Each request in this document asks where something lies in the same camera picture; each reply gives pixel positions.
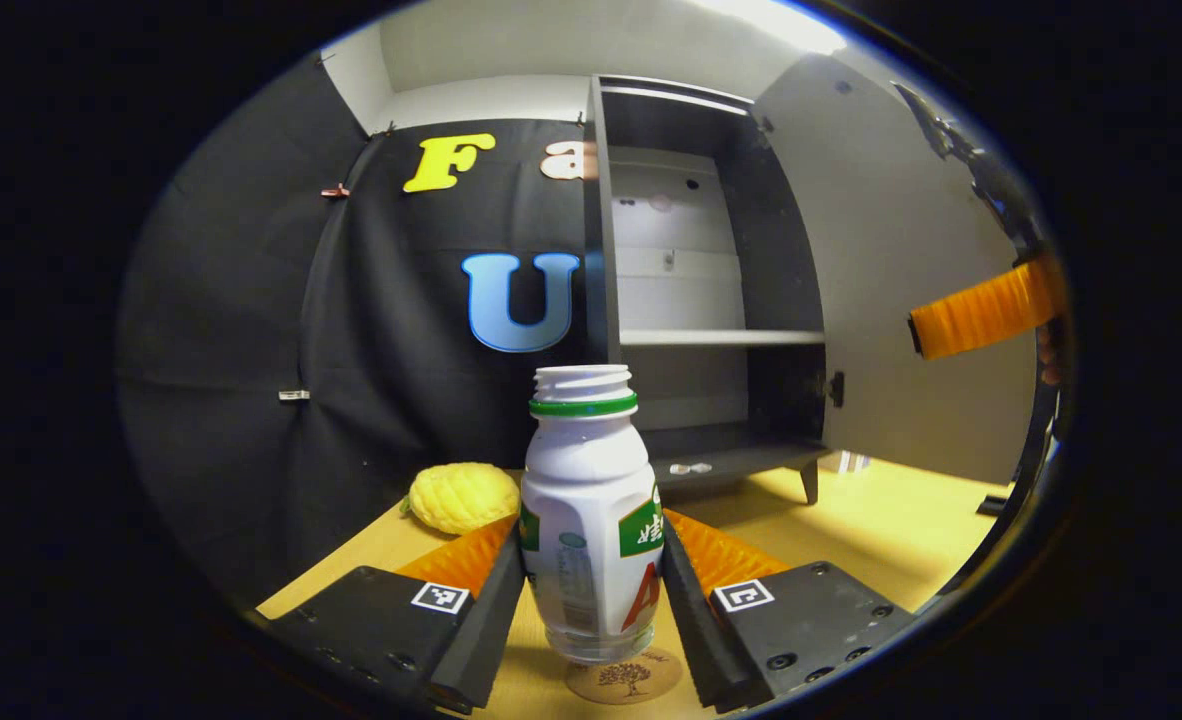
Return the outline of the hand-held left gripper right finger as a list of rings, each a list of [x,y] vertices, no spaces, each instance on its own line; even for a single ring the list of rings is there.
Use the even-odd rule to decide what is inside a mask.
[[[719,714],[806,696],[917,620],[833,562],[790,567],[673,511],[663,530],[670,612],[699,700]]]

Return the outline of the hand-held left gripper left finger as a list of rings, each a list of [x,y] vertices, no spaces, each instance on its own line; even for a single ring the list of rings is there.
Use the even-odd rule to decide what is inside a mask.
[[[489,703],[521,597],[519,539],[509,515],[400,570],[359,565],[266,628],[366,690],[469,715]]]

